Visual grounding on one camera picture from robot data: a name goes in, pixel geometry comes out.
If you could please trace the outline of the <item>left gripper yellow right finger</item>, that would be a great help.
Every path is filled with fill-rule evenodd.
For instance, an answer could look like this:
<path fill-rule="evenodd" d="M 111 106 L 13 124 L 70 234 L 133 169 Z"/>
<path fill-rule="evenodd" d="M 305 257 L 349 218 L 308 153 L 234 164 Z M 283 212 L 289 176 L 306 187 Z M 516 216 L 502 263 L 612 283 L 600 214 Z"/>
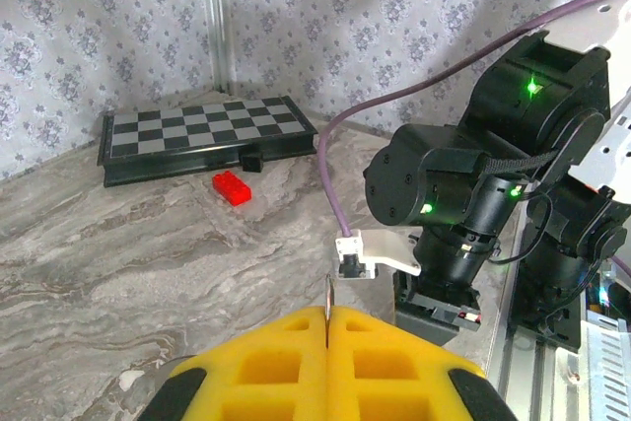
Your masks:
<path fill-rule="evenodd" d="M 375 317 L 336 307 L 328 421 L 517 421 L 476 364 Z"/>

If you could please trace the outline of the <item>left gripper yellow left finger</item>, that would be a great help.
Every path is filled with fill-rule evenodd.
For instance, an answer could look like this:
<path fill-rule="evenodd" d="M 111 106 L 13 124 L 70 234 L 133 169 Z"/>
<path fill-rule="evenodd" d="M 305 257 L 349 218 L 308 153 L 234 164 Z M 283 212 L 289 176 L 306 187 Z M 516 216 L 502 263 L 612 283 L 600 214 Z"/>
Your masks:
<path fill-rule="evenodd" d="M 184 357 L 136 421 L 324 421 L 324 339 L 313 307 Z"/>

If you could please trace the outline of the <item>key with red tag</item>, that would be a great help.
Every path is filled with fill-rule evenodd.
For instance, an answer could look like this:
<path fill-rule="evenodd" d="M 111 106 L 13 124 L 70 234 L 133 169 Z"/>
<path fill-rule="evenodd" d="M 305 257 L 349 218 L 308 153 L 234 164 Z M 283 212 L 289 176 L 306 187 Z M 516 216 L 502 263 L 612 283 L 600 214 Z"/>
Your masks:
<path fill-rule="evenodd" d="M 325 313 L 332 316 L 336 306 L 350 307 L 387 323 L 394 323 L 392 278 L 382 271 L 375 279 L 342 279 L 327 274 L 325 278 Z"/>

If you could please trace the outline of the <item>red toy brick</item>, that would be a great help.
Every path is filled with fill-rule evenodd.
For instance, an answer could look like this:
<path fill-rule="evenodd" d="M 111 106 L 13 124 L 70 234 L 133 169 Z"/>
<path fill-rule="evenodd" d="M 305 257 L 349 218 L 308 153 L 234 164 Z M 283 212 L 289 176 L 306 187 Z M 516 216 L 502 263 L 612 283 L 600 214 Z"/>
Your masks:
<path fill-rule="evenodd" d="M 214 175 L 212 186 L 232 206 L 245 204 L 252 199 L 251 189 L 231 171 Z"/>

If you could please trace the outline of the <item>folded black grey chessboard box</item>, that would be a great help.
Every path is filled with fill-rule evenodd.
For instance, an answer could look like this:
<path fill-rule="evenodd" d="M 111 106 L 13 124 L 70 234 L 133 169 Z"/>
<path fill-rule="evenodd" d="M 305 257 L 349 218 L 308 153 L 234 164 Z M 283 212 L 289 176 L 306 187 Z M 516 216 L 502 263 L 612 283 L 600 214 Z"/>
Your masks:
<path fill-rule="evenodd" d="M 241 168 L 243 153 L 260 152 L 264 164 L 311 155 L 315 137 L 288 96 L 108 114 L 98 165 L 114 187 Z"/>

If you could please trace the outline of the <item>long aluminium frame rail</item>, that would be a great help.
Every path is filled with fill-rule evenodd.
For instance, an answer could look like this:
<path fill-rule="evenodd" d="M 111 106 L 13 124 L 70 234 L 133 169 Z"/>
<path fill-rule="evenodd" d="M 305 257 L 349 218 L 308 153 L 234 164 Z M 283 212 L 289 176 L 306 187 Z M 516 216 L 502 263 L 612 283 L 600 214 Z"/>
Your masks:
<path fill-rule="evenodd" d="M 519 421 L 552 421 L 556 349 L 508 327 L 499 314 L 487 378 Z"/>

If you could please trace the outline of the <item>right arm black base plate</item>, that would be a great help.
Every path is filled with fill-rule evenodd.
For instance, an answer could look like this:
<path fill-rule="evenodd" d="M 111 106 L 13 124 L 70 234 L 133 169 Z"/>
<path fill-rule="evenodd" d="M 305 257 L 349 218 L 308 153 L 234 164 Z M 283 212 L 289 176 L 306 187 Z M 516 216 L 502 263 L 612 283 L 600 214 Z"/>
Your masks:
<path fill-rule="evenodd" d="M 552 347 L 577 353 L 581 347 L 581 318 L 576 312 L 562 309 L 540 324 L 509 317 L 509 328 Z"/>

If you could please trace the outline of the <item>right aluminium corner post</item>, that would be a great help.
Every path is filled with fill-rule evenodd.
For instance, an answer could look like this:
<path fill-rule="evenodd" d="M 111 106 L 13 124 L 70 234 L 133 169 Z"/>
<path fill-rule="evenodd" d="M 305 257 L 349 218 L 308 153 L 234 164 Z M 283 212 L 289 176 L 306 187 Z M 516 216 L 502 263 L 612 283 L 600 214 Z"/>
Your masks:
<path fill-rule="evenodd" d="M 209 56 L 213 69 L 214 89 L 231 91 L 228 0 L 205 0 Z"/>

